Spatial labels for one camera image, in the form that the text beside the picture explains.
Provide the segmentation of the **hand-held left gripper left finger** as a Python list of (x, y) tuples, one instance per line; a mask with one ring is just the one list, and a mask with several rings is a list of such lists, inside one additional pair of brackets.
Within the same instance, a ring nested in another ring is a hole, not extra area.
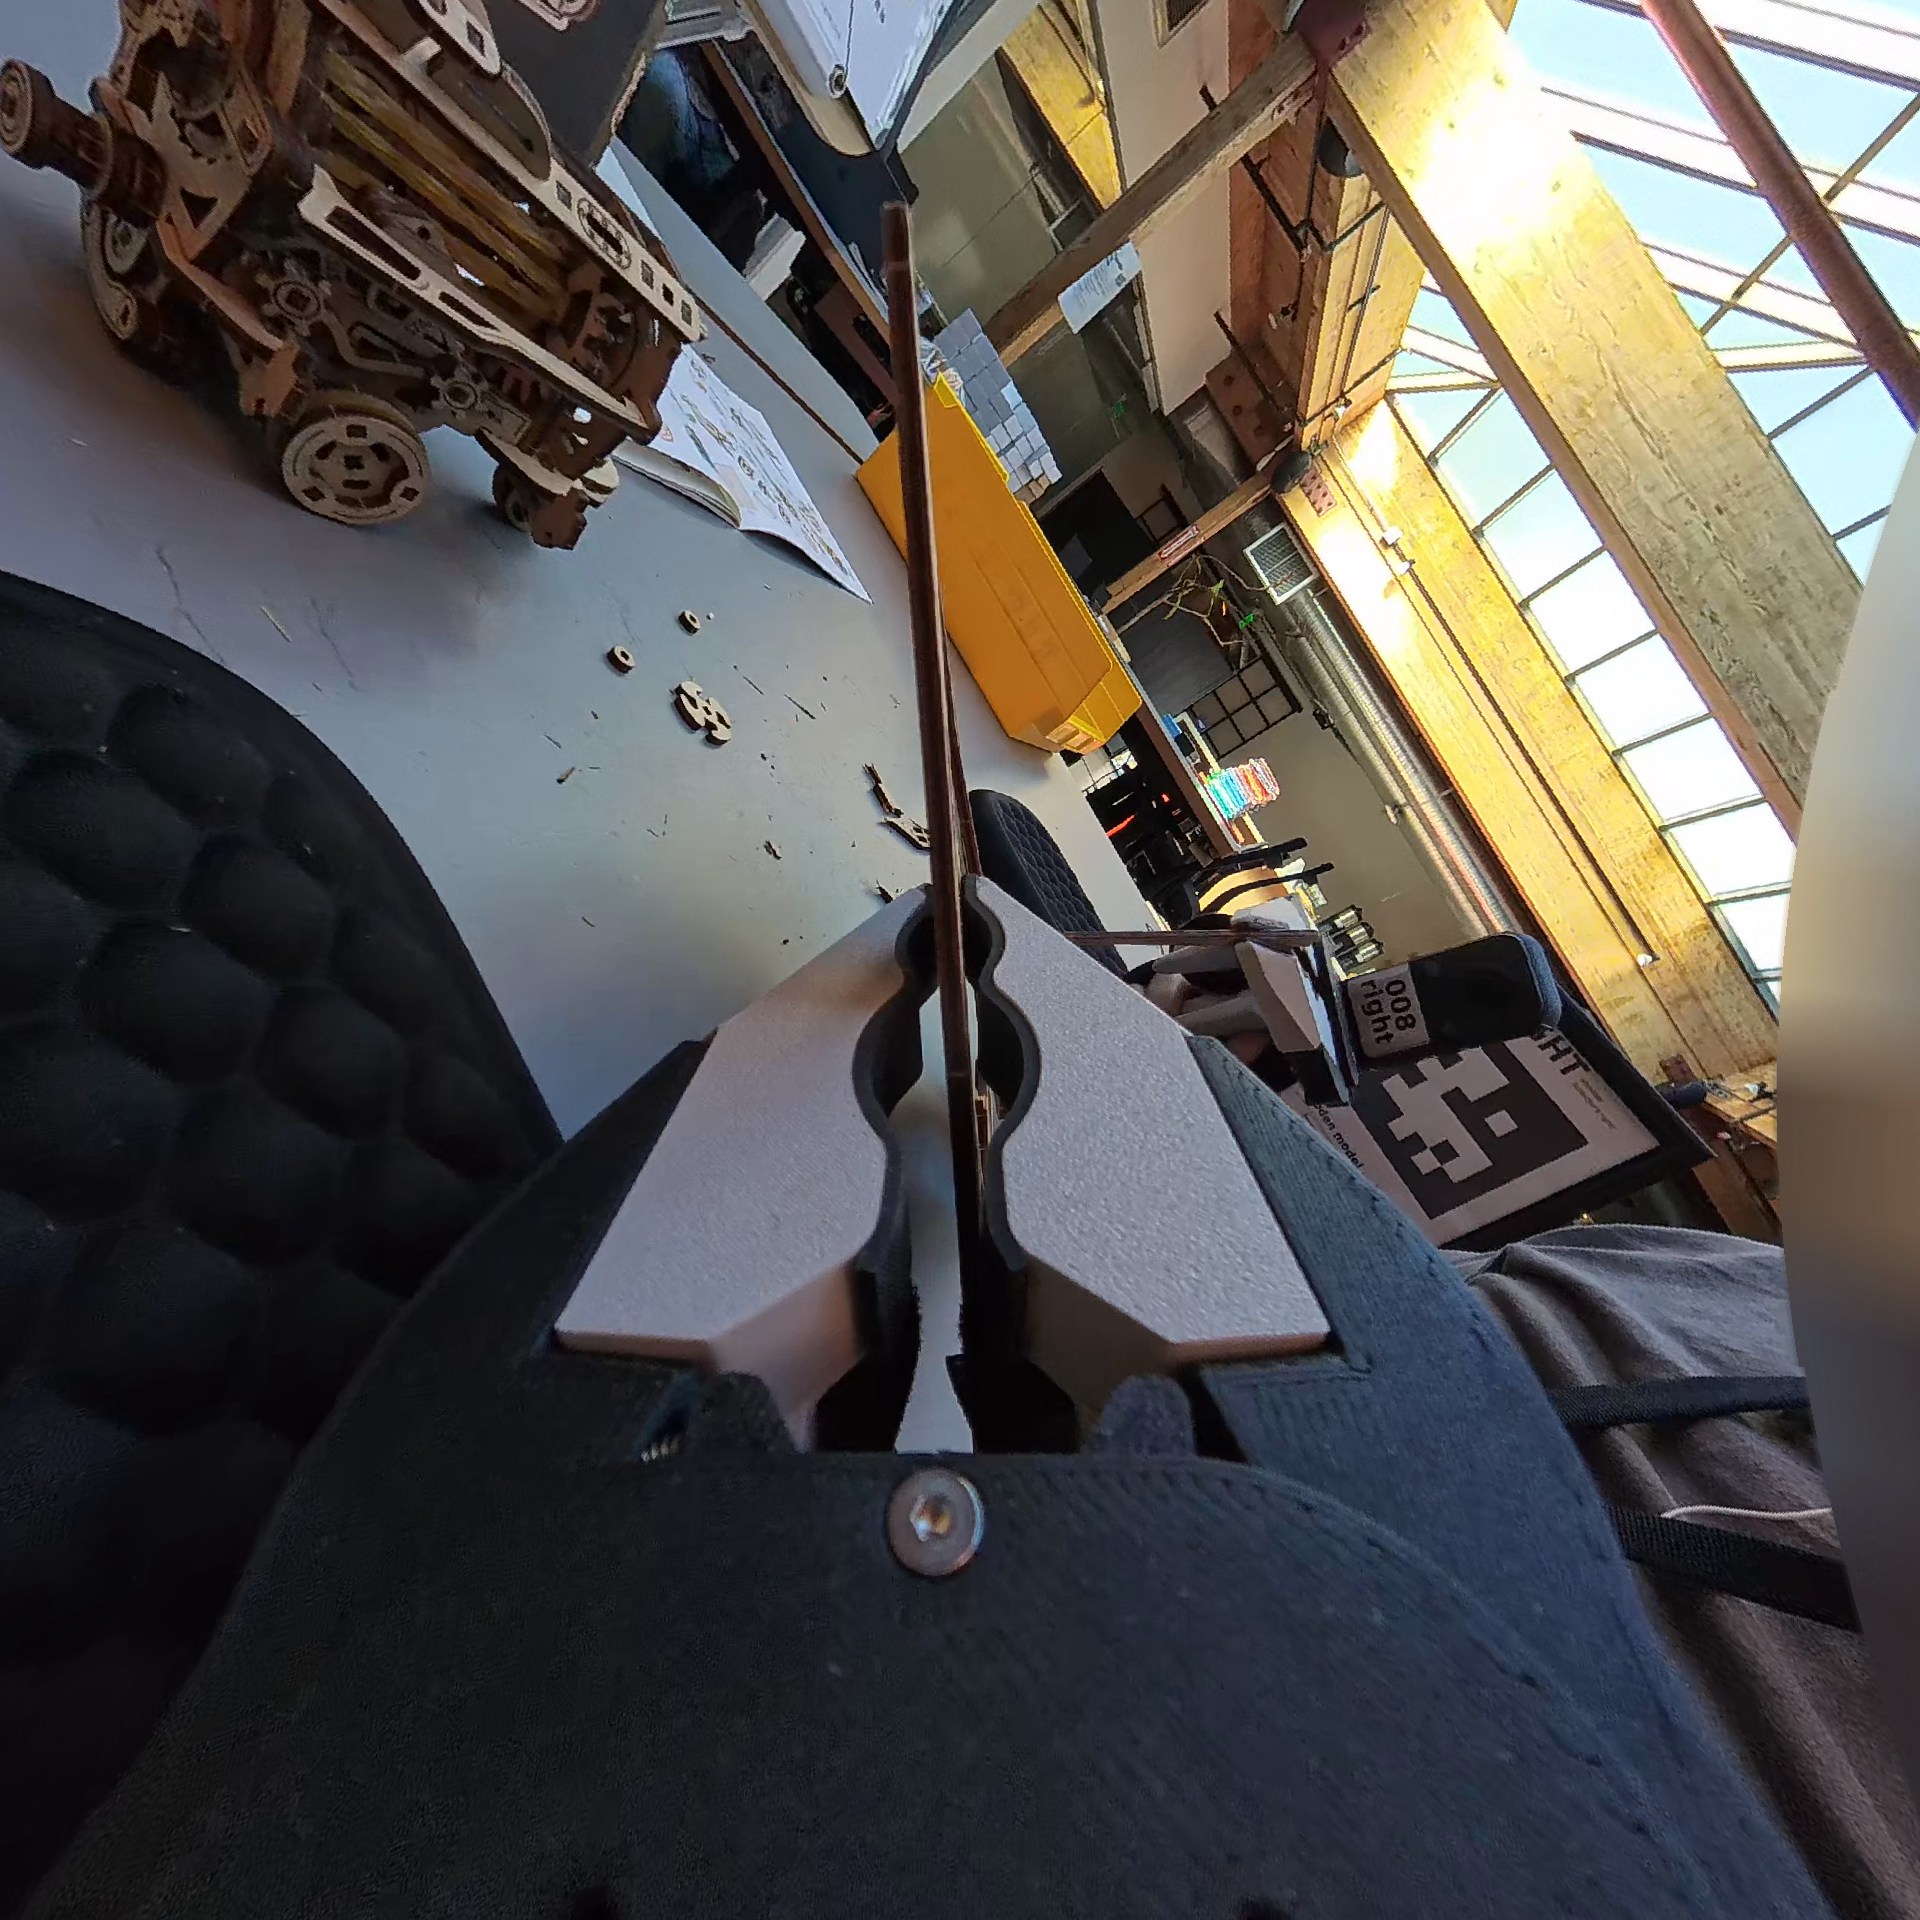
[(800, 1447), (887, 1447), (921, 1340), (893, 1109), (932, 985), (912, 887), (720, 1022), (555, 1342), (751, 1375)]

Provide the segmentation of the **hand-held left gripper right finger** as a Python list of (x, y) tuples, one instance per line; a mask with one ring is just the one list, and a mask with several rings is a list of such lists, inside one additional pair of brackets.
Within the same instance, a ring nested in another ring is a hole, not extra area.
[(1129, 1379), (1331, 1351), (1219, 1106), (1235, 1058), (984, 875), (968, 878), (984, 1148), (974, 1439), (1080, 1439)]

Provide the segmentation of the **thin dark wooden sheet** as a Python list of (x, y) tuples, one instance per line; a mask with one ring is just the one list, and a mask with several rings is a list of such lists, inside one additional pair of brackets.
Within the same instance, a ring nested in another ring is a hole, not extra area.
[(930, 505), (930, 455), (923, 427), (923, 370), (914, 294), (914, 243), (909, 207), (883, 207), (883, 288), (893, 364), (893, 443), (903, 493), (903, 561), (909, 576), (909, 638), (923, 762), (923, 814), (930, 829), (930, 919), (936, 991), (942, 1007), (942, 1073), (948, 1098), (950, 1189), (960, 1281), (960, 1375), (953, 1396), (981, 1435), (974, 1406), (989, 1406), (995, 1361), (1005, 1358), (1005, 1266), (989, 1239), (984, 1146), (977, 1134), (977, 1077), (968, 982), (968, 799), (950, 715), (948, 638), (939, 599), (936, 517)]

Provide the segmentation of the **wooden mechanical model vehicle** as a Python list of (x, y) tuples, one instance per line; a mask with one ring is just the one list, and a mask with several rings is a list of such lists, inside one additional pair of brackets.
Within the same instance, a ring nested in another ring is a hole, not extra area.
[(492, 457), (568, 549), (705, 336), (664, 246), (577, 164), (488, 4), (120, 4), (86, 105), (2, 63), (2, 153), (84, 198), (93, 306), (166, 370), (222, 351), (296, 508), (370, 528)]

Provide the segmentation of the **black model kit box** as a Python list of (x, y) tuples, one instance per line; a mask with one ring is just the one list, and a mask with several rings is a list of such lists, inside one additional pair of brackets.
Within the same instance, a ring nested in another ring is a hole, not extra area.
[(551, 134), (601, 149), (631, 98), (660, 4), (483, 4), (501, 63), (530, 86)]

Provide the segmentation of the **black chair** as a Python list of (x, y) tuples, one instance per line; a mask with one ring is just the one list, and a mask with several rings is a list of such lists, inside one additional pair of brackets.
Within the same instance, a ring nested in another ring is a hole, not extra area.
[(1249, 846), (1207, 862), (1194, 875), (1194, 905), (1223, 916), (1235, 902), (1271, 901), (1288, 884), (1313, 887), (1328, 872), (1331, 862), (1309, 862), (1303, 838)]

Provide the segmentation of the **black dimpled cushion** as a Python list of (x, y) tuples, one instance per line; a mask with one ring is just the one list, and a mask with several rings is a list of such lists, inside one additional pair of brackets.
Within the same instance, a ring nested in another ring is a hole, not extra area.
[(1044, 819), (995, 789), (968, 793), (977, 871), (1057, 932), (1093, 932), (1104, 922)]
[(364, 1358), (563, 1134), (350, 768), (2, 573), (2, 1913)]

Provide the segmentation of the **yellow plastic bin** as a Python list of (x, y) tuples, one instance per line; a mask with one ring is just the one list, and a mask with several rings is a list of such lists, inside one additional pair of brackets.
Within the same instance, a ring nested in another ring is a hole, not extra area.
[(1138, 688), (962, 400), (923, 385), (923, 451), (948, 642), (1007, 738), (1090, 754), (1138, 709)]

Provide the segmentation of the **person's grey garment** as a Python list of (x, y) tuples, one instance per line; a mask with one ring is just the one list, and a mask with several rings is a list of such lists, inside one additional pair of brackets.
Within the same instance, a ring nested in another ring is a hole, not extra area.
[[(1666, 1225), (1572, 1225), (1454, 1254), (1545, 1388), (1804, 1375), (1786, 1257)], [(1837, 1551), (1813, 1417), (1587, 1426), (1605, 1502)], [(1638, 1569), (1668, 1653), (1840, 1916), (1917, 1913), (1917, 1826), (1856, 1634)]]

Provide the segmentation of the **white rounded object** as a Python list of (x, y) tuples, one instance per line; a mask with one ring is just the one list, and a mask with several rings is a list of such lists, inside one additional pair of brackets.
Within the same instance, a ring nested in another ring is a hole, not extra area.
[(1917, 451), (1820, 718), (1789, 902), (1795, 1340), (1883, 1716), (1917, 1776)]

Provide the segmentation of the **stack of white cubes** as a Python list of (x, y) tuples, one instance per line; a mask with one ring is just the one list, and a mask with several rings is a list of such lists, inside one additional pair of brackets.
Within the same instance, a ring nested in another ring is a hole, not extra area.
[(942, 379), (962, 400), (981, 440), (1005, 470), (1010, 493), (1034, 505), (1057, 485), (1060, 467), (984, 324), (965, 307), (927, 348), (939, 361)]

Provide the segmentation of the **hanging paper sign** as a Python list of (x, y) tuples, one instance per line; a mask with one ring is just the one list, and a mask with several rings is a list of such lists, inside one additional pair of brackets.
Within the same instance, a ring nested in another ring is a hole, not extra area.
[(1060, 295), (1060, 319), (1080, 336), (1098, 319), (1116, 300), (1120, 300), (1143, 273), (1143, 259), (1134, 243), (1119, 246), (1087, 273), (1072, 279)]

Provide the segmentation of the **instruction booklet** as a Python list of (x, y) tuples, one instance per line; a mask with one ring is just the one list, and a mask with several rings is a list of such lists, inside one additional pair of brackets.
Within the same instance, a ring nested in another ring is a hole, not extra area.
[(658, 398), (655, 436), (615, 446), (613, 460), (746, 536), (781, 540), (869, 603), (869, 591), (761, 412), (740, 400), (693, 348), (681, 348), (672, 361)]

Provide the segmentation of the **white framed display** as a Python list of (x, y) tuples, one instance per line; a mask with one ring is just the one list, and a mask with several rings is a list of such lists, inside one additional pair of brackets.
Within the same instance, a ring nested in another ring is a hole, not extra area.
[(883, 153), (953, 4), (745, 4), (746, 26), (812, 132)]

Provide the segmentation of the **silver air duct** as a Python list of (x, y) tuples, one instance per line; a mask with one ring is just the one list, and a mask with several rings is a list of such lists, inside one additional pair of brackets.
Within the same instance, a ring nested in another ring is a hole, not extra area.
[(1288, 629), (1288, 659), (1331, 732), (1371, 780), (1386, 819), (1422, 862), (1455, 919), (1475, 935), (1524, 931), (1521, 905), (1479, 848), (1403, 709), (1361, 660), (1358, 642), (1331, 606), (1331, 588), (1309, 584), (1273, 611)]

